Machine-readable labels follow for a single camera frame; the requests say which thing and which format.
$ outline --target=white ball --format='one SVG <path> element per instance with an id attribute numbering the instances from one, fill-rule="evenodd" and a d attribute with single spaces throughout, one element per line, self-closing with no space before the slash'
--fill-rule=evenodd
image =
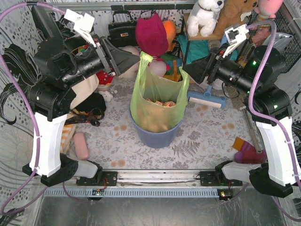
<path id="1" fill-rule="evenodd" d="M 166 63 L 164 61 L 153 60 L 149 67 L 154 75 L 163 77 L 166 73 Z"/>

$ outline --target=black mounting bracket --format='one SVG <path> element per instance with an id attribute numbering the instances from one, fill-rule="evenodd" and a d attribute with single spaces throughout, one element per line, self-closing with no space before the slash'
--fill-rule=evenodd
<path id="1" fill-rule="evenodd" d="M 215 167 L 215 170 L 200 171 L 199 179 L 202 186 L 242 186 L 243 182 L 240 180 L 228 180 L 222 168 L 224 165 L 232 161 L 224 161 Z"/>
<path id="2" fill-rule="evenodd" d="M 261 194 L 267 194 L 279 198 L 285 198 L 293 193 L 290 184 L 282 186 L 269 177 L 269 165 L 264 163 L 261 168 L 253 169 L 250 172 L 250 182 L 253 187 Z"/>
<path id="3" fill-rule="evenodd" d="M 78 162 L 68 158 L 65 154 L 60 153 L 61 167 L 53 175 L 46 177 L 41 176 L 41 183 L 47 187 L 51 187 L 60 184 L 64 181 L 70 180 L 78 169 Z M 29 163 L 22 167 L 22 172 L 30 176 L 32 169 Z"/>
<path id="4" fill-rule="evenodd" d="M 102 171 L 101 176 L 99 175 L 100 171 L 97 171 L 96 175 L 93 178 L 84 178 L 80 177 L 76 180 L 76 185 L 78 186 L 104 186 L 105 180 L 107 179 L 107 187 L 116 186 L 117 184 L 117 172 L 115 171 Z"/>

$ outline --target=black handbag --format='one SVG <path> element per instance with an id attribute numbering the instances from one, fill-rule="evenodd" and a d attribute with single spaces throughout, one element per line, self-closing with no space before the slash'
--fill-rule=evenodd
<path id="1" fill-rule="evenodd" d="M 128 14 L 130 21 L 115 23 L 114 16 L 116 14 Z M 115 47 L 137 46 L 136 30 L 137 22 L 133 20 L 129 11 L 115 11 L 113 13 L 113 22 L 108 25 L 109 33 L 108 40 Z"/>

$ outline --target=blue plastic bucket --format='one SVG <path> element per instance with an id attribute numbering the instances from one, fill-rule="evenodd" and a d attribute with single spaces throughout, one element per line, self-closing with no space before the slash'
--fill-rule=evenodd
<path id="1" fill-rule="evenodd" d="M 129 110 L 129 114 L 130 114 L 130 118 L 131 118 L 133 124 L 136 127 L 138 136 L 139 136 L 140 140 L 142 141 L 142 143 L 144 145 L 146 145 L 148 147 L 152 147 L 152 148 L 163 148 L 163 147 L 169 146 L 171 144 L 171 142 L 174 140 L 175 135 L 179 129 L 179 126 L 183 120 L 182 119 L 179 122 L 179 124 L 177 124 L 175 127 L 170 129 L 169 131 L 161 132 L 161 133 L 153 133 L 153 132 L 143 130 L 135 123 L 135 121 L 132 117 L 132 114 L 131 114 L 131 110 Z"/>

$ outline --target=wooden shelf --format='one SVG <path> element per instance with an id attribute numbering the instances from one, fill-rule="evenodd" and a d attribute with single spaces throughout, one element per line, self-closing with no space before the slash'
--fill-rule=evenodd
<path id="1" fill-rule="evenodd" d="M 188 25 L 187 25 L 187 20 L 188 20 L 188 17 L 189 17 L 189 13 L 184 13 L 184 22 L 185 22 L 185 27 L 186 27 L 186 31 L 187 31 L 187 28 L 188 28 Z M 207 37 L 203 37 L 199 31 L 202 27 L 199 26 L 198 27 L 198 35 L 197 36 L 194 36 L 194 37 L 190 37 L 189 34 L 187 33 L 187 37 L 188 37 L 188 41 L 194 41 L 194 40 L 219 40 L 219 39 L 222 39 L 222 35 L 216 35 L 216 34 L 211 34 Z"/>

